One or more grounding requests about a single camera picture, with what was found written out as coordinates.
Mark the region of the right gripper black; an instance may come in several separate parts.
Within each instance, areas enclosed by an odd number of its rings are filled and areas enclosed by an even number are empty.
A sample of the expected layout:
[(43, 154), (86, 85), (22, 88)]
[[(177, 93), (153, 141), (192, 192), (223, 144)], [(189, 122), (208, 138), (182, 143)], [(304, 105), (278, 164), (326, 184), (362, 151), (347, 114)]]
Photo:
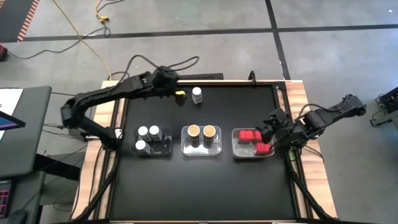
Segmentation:
[(264, 126), (256, 126), (261, 132), (263, 143), (272, 143), (277, 147), (299, 147), (299, 138), (292, 131), (294, 122), (288, 118), (288, 113), (277, 108), (270, 112), (269, 119), (263, 121)]

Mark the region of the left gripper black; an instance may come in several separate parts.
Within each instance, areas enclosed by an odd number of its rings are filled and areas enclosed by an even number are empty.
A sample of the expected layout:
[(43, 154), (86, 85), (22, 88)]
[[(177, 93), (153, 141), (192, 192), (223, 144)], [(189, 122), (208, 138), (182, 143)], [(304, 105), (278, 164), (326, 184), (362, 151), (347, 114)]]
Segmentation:
[[(175, 70), (161, 66), (153, 72), (153, 87), (157, 91), (174, 94), (177, 91), (177, 82), (180, 76)], [(187, 95), (175, 95), (175, 102), (178, 106), (183, 106), (187, 100)]]

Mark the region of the white-lid glass spice jar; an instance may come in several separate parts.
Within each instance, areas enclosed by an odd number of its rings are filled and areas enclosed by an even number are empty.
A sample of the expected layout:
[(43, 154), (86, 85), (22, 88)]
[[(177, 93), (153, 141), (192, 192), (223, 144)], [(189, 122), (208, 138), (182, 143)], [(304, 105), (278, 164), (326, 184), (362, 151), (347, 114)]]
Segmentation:
[(192, 100), (196, 105), (203, 101), (202, 90), (200, 87), (194, 87), (192, 89)]
[(144, 140), (138, 140), (135, 143), (136, 152), (141, 155), (149, 155), (151, 152), (151, 147)]
[(151, 127), (149, 128), (149, 134), (150, 134), (150, 137), (151, 137), (151, 139), (152, 139), (153, 141), (161, 141), (161, 140), (163, 139), (162, 131), (161, 131), (161, 129), (160, 129), (158, 126), (156, 126), (156, 125), (153, 125), (153, 126), (151, 126)]
[(150, 141), (151, 137), (149, 134), (149, 129), (146, 126), (141, 126), (137, 130), (138, 136), (140, 140), (143, 140), (145, 142)]

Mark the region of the tan-lid glass spice jar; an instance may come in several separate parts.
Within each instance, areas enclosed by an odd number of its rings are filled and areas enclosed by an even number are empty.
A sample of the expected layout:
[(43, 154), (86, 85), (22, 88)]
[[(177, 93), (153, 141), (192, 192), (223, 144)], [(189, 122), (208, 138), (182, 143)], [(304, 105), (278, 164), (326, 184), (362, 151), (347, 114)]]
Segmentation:
[(192, 124), (187, 129), (188, 139), (192, 147), (198, 147), (200, 144), (200, 127)]
[(203, 128), (203, 144), (205, 147), (211, 147), (215, 136), (216, 136), (216, 129), (212, 125), (207, 125)]

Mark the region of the white plastic bin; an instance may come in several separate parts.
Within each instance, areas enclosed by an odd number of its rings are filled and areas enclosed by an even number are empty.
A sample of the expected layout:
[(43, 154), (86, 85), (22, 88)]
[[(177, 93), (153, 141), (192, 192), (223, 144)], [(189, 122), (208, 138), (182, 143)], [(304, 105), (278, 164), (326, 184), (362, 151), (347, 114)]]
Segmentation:
[(275, 149), (272, 147), (271, 142), (270, 149), (271, 152), (268, 155), (265, 156), (255, 156), (254, 155), (254, 146), (256, 142), (251, 142), (250, 144), (239, 144), (238, 143), (238, 134), (239, 130), (241, 129), (251, 129), (251, 130), (256, 130), (255, 128), (236, 128), (233, 129), (231, 132), (231, 142), (232, 142), (232, 150), (233, 150), (233, 156), (236, 159), (260, 159), (260, 158), (265, 158), (265, 157), (270, 157), (273, 156), (275, 153)]

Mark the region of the black flat bar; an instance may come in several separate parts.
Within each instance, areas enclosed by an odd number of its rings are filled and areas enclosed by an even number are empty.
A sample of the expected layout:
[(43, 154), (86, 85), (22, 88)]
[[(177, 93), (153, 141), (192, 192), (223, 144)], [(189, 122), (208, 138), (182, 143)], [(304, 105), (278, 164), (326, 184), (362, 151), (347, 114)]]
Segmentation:
[(180, 80), (223, 80), (223, 73), (203, 73), (193, 75), (181, 75)]

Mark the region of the smoky clear plastic bin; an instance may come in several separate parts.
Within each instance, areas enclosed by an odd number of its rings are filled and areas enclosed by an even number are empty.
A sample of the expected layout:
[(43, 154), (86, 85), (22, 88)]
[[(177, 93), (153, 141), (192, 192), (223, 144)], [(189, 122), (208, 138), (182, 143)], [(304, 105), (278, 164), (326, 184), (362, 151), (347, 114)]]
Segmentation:
[(137, 130), (134, 132), (134, 138), (131, 146), (131, 153), (137, 156), (168, 156), (172, 152), (172, 130), (167, 126), (158, 126), (163, 134), (163, 139), (161, 141), (147, 141), (148, 145), (151, 147), (151, 152), (149, 155), (141, 155), (136, 152), (135, 143), (140, 140)]

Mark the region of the black table mat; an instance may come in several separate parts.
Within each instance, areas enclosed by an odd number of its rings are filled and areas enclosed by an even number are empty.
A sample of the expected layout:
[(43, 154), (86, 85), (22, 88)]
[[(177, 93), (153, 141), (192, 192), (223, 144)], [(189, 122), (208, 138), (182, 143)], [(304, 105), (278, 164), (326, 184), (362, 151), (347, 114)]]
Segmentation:
[[(231, 134), (255, 128), (276, 108), (270, 85), (204, 86), (203, 102), (173, 98), (131, 100), (127, 104), (111, 219), (114, 221), (291, 220), (295, 209), (284, 154), (236, 159)], [(185, 126), (221, 128), (217, 156), (188, 157), (180, 146)], [(141, 126), (172, 128), (169, 157), (132, 153)]]

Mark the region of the grey side desk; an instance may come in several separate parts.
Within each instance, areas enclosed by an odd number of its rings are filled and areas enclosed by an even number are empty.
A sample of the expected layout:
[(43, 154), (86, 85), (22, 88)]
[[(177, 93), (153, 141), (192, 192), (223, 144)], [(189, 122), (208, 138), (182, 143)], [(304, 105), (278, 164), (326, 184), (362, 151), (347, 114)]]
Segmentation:
[(0, 140), (0, 179), (32, 172), (51, 91), (50, 86), (22, 91), (12, 115), (25, 127), (7, 130)]

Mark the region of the white paper sheet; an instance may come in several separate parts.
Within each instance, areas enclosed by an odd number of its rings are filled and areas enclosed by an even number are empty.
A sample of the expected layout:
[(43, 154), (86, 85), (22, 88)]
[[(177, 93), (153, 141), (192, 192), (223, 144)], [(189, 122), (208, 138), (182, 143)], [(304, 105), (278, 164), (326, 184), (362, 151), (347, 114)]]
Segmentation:
[(23, 91), (22, 88), (0, 88), (0, 111), (12, 115)]

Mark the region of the tablet with lit screen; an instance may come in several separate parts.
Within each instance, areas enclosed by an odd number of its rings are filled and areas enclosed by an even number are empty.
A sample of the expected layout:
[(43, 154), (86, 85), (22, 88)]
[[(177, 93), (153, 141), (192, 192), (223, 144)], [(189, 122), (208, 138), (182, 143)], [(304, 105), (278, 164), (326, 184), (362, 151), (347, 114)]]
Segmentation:
[(25, 127), (25, 122), (0, 111), (0, 131)]

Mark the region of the black floor mat striped edge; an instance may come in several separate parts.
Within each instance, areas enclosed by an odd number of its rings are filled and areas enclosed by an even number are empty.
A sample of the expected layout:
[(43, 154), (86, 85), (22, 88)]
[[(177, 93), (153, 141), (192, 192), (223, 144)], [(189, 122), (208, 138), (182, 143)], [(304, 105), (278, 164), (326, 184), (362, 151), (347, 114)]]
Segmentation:
[(22, 42), (40, 0), (0, 0), (0, 43)]

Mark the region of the backlit keyboard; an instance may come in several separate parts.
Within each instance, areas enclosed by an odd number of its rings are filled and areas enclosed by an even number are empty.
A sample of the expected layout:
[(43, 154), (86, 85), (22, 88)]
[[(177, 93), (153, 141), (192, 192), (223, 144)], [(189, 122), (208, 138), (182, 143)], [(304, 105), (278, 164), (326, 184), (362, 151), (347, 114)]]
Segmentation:
[(12, 181), (0, 180), (0, 219), (6, 218), (12, 201)]

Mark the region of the black metal table frame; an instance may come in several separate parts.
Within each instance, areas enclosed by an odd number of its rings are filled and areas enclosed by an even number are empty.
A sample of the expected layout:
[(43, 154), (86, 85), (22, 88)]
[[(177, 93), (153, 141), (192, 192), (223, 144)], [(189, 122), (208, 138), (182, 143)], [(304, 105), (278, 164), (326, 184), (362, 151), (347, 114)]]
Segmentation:
[[(234, 84), (276, 85), (277, 102), (282, 109), (290, 110), (297, 115), (300, 107), (308, 103), (303, 81), (301, 80), (258, 80), (255, 73), (251, 72), (247, 80), (182, 80), (183, 84)], [(111, 125), (121, 128), (127, 116), (128, 100), (122, 98), (117, 101), (110, 101), (96, 107), (94, 120), (104, 125)], [(294, 169), (299, 172), (300, 178), (305, 182), (308, 191), (312, 194), (319, 206), (329, 215), (337, 217), (335, 204), (330, 190), (324, 159), (319, 142), (310, 140), (307, 143), (299, 161), (293, 161)], [(105, 175), (111, 172), (111, 166), (117, 161), (116, 153), (100, 149), (100, 142), (94, 140), (88, 143), (86, 155), (81, 168), (82, 174), (79, 180), (78, 191), (72, 209), (72, 220), (76, 220), (84, 209), (93, 200), (99, 191)]]

